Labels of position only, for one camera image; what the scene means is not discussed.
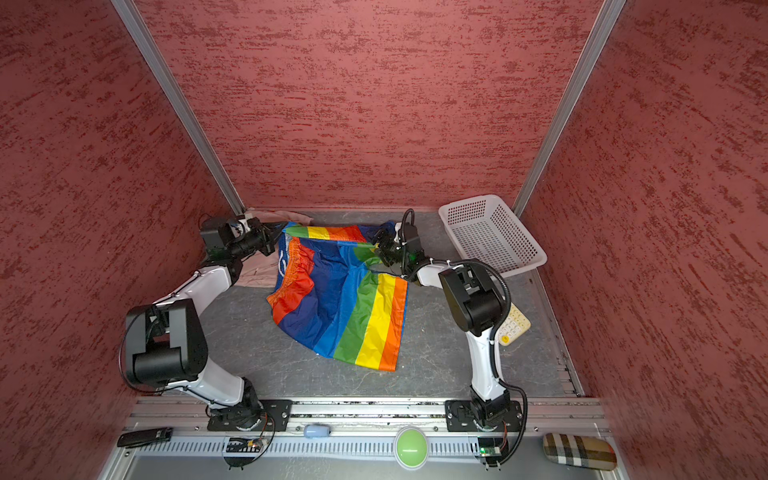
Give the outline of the colourful shorts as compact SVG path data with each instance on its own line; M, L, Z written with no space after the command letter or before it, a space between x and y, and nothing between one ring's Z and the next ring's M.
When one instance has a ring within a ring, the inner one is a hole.
M278 240L278 275L267 301L274 323L324 358L396 369L408 283L382 271L375 240L392 221L343 227L288 224Z

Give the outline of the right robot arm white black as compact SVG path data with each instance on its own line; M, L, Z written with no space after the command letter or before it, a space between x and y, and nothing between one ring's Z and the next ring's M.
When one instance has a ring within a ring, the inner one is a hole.
M452 317L466 336L472 367L470 409L482 429L491 429L512 410L510 392L498 367L496 334L510 313L512 302L502 275L477 259L457 262L424 254L418 241L402 241L396 258L401 276L413 281L429 266L444 265L437 274Z

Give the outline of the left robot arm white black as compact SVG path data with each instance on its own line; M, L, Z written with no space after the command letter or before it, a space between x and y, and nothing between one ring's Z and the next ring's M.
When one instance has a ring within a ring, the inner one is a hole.
M192 276L148 305L132 308L118 349L118 371L145 394L178 390L208 407L210 430L251 431L270 416L251 381L210 359L200 314L241 275L244 261L275 251L284 222L212 218L200 236L204 258Z

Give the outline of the white plastic laundry basket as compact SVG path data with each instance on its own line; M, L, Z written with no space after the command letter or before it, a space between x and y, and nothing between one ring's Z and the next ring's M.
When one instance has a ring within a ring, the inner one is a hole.
M504 278L535 270L547 255L509 206L481 195L441 206L438 214L462 258L480 260Z

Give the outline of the cream calculator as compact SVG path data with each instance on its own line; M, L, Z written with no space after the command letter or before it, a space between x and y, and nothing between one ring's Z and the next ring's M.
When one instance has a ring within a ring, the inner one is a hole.
M512 304L505 321L497 330L496 340L500 345L507 347L520 338L530 328L530 320L514 304Z

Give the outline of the small blue oval object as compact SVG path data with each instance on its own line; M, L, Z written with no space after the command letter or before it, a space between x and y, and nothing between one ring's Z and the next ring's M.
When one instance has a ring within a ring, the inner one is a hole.
M304 427L303 435L308 439L328 438L332 429L329 425L312 423Z

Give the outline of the right circuit board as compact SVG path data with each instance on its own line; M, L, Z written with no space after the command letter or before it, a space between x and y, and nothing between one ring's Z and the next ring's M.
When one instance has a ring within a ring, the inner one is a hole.
M499 468L507 458L509 442L501 437L478 437L476 457L486 468Z

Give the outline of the circuit board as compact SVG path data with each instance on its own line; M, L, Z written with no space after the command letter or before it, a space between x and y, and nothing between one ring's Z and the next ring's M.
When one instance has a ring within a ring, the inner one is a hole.
M486 468L499 468L507 458L509 442L501 437L478 437L476 457Z
M260 438L229 438L223 458L229 469L243 469L258 460L269 446Z

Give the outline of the black flat remote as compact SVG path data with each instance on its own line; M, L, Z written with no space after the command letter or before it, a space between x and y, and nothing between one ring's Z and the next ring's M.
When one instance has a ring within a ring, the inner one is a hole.
M118 448L132 449L155 443L168 442L172 438L172 434L172 427L131 431L122 434L118 438L116 446Z

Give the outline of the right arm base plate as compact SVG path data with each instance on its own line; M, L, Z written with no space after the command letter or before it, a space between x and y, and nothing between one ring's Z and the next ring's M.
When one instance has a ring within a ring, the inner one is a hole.
M449 432L519 432L523 417L518 401L504 397L493 401L447 400L444 402Z

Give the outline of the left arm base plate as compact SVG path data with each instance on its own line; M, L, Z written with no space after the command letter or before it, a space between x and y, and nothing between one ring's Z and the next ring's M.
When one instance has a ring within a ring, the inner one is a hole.
M288 399L262 399L254 407L244 403L208 410L207 430L213 432L283 432L287 428L293 402Z

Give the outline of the aluminium front rail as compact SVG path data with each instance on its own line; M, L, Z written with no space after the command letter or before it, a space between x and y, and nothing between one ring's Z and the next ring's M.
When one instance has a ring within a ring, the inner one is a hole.
M427 397L295 397L265 400L278 433L300 437L309 425L327 425L335 436L393 435L414 426L428 435L477 432L479 421L470 408L445 398ZM181 394L138 398L123 430L171 427L179 434L210 435L206 405ZM526 433L567 433L607 436L611 433L602 402L584 397L528 400Z

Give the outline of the aluminium corner post left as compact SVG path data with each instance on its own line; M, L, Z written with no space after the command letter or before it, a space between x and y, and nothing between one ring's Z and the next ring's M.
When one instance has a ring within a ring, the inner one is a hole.
M154 78L160 85L177 118L182 123L225 200L236 215L243 214L245 204L227 174L213 145L186 99L160 48L150 33L134 1L112 0L121 22L138 47Z

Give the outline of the aluminium corner post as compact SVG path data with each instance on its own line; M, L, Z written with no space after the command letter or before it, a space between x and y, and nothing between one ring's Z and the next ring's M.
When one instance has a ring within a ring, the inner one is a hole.
M558 141L581 97L597 61L626 4L625 0L605 0L585 41L570 79L558 103L552 122L542 140L533 164L513 205L521 217L551 159Z
M154 78L160 85L177 118L182 123L225 200L236 215L243 214L245 204L227 174L213 145L186 99L160 48L150 33L134 1L112 0L121 22L138 47Z

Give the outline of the aluminium corner post right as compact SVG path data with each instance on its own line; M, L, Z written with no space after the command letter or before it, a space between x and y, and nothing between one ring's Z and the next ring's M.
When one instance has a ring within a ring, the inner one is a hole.
M513 205L521 217L551 159L558 141L581 97L597 61L626 4L625 0L605 0L585 41L570 79L558 103L552 122L542 140L533 164Z

